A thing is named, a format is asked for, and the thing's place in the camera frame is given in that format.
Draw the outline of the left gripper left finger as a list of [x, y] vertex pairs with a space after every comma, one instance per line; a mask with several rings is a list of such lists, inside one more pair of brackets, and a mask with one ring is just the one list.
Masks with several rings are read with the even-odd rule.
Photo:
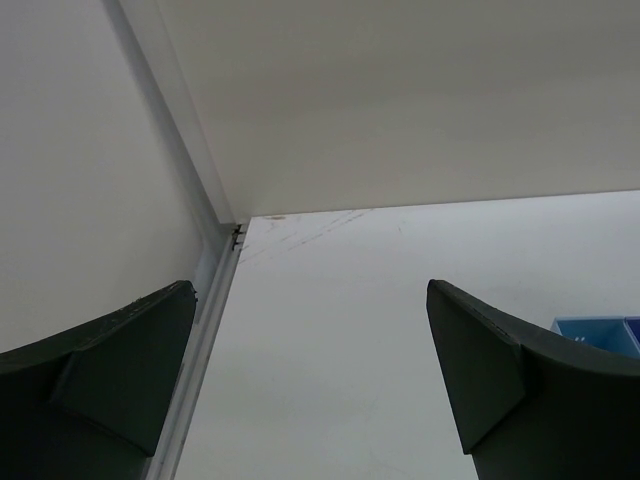
[[142, 478], [194, 317], [194, 287], [181, 280], [2, 353], [2, 478]]

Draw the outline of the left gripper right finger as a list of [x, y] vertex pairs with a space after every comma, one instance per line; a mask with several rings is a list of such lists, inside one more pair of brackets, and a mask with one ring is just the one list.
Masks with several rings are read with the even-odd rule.
[[426, 309], [462, 450], [481, 479], [636, 479], [639, 362], [444, 280]]

